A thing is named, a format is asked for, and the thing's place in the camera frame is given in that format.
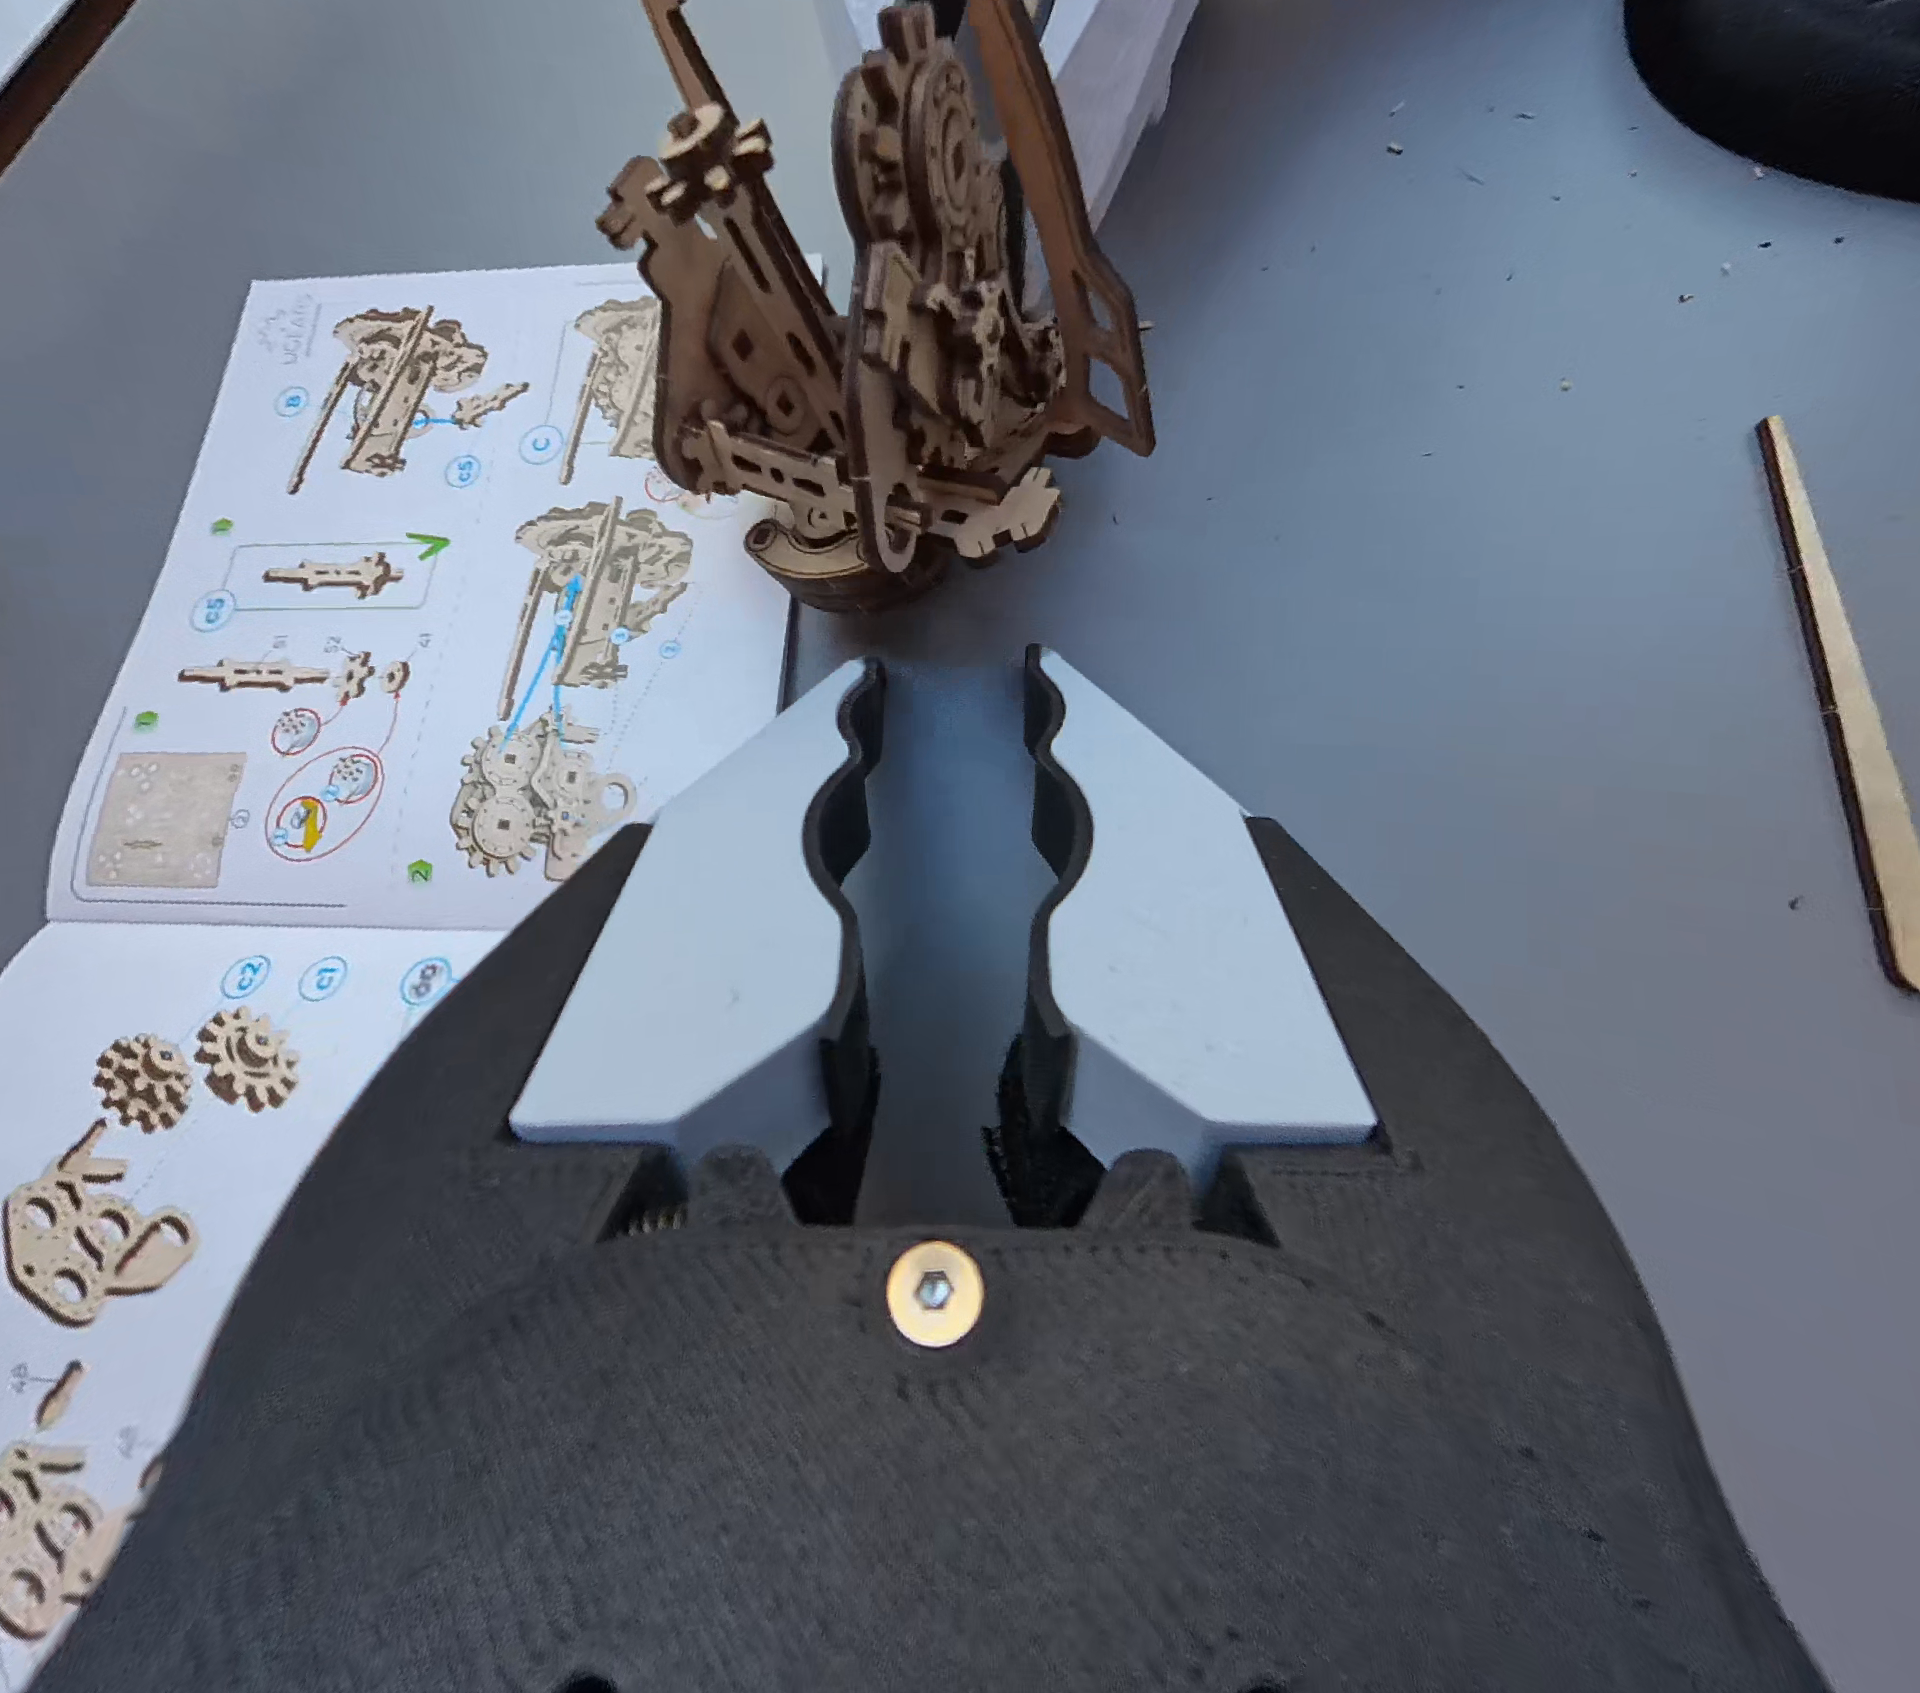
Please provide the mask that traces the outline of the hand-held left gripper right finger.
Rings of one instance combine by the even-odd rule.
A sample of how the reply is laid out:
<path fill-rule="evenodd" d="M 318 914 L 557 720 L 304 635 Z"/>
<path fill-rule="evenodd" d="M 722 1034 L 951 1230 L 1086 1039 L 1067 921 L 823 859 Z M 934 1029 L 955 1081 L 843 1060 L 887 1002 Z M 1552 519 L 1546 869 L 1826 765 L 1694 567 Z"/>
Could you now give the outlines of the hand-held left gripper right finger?
<path fill-rule="evenodd" d="M 1027 1125 L 1101 1163 L 1345 1146 L 1378 1113 L 1236 799 L 1058 652 L 1024 657 L 1036 912 L 1021 1033 Z"/>

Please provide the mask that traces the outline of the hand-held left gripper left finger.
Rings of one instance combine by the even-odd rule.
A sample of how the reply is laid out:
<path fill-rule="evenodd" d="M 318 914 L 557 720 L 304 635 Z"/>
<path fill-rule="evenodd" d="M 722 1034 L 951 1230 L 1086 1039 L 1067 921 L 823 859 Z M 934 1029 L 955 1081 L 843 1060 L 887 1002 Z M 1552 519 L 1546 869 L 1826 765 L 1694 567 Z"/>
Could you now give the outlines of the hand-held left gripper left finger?
<path fill-rule="evenodd" d="M 867 853 L 885 667 L 850 661 L 677 794 L 510 1113 L 533 1142 L 792 1167 L 877 1085 L 845 880 Z"/>

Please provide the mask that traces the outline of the wooden mechanical model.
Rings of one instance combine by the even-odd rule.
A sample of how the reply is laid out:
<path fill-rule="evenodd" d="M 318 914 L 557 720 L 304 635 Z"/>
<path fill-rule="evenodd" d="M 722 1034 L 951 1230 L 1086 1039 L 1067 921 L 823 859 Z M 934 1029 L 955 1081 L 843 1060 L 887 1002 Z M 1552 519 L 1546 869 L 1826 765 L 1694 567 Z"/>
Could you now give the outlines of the wooden mechanical model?
<path fill-rule="evenodd" d="M 878 12 L 843 79 L 833 166 L 854 241 L 835 312 L 767 189 L 684 0 L 640 0 L 684 96 L 599 219 L 661 302 L 652 453 L 697 494 L 775 505 L 747 550 L 800 603 L 874 612 L 956 561 L 1044 541 L 1051 453 L 1154 426 L 1135 294 L 1101 251 L 1023 0 L 969 0 L 1004 147 L 924 0 Z"/>

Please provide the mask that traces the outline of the thin pointed wooden stick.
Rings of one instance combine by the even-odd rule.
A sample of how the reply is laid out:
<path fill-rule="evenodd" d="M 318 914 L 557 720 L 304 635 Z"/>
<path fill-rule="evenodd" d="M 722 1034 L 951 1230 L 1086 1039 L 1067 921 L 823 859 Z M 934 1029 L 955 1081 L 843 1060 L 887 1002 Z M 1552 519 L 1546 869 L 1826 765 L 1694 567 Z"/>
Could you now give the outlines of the thin pointed wooden stick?
<path fill-rule="evenodd" d="M 1887 979 L 1919 993 L 1919 831 L 1787 423 L 1757 424 L 1857 869 Z"/>

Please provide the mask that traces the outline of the white instruction booklet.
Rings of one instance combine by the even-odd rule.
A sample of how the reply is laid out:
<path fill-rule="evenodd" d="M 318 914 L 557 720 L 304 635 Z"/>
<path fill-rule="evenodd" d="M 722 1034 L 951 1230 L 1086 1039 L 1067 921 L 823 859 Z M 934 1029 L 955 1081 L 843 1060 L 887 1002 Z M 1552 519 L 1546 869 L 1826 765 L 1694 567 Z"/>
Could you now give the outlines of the white instruction booklet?
<path fill-rule="evenodd" d="M 377 1066 L 776 712 L 757 509 L 652 456 L 659 315 L 608 264 L 251 289 L 4 968 L 4 1690 Z"/>

